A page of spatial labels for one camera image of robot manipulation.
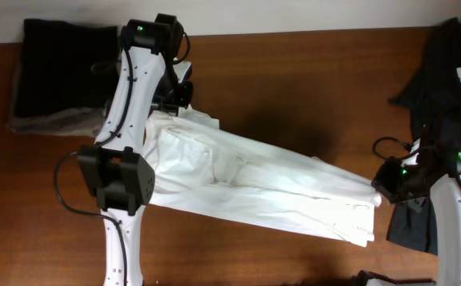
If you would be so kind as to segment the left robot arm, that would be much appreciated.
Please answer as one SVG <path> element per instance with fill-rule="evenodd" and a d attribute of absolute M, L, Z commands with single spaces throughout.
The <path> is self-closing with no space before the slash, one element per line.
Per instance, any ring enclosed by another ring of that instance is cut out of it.
<path fill-rule="evenodd" d="M 106 285 L 142 285 L 141 220 L 153 195 L 155 172 L 140 154 L 150 114 L 177 114 L 192 100 L 192 66 L 177 54 L 189 42 L 177 18 L 132 19 L 122 27 L 122 63 L 107 119 L 93 146 L 77 160 L 96 199 L 106 235 Z"/>

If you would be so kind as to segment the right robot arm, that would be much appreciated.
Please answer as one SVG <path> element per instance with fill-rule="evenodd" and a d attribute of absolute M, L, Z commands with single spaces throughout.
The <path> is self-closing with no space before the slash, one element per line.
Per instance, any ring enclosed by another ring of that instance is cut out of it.
<path fill-rule="evenodd" d="M 428 199 L 436 218 L 438 285 L 461 285 L 461 150 L 425 146 L 385 160 L 372 187 L 390 203 Z"/>

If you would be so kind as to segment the white t-shirt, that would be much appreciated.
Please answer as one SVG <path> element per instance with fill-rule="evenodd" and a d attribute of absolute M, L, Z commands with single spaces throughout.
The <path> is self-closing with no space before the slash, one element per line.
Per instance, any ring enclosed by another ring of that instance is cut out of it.
<path fill-rule="evenodd" d="M 145 131 L 155 205 L 361 247 L 374 240 L 382 198 L 368 179 L 225 132 L 192 108 L 177 116 L 155 111 Z"/>

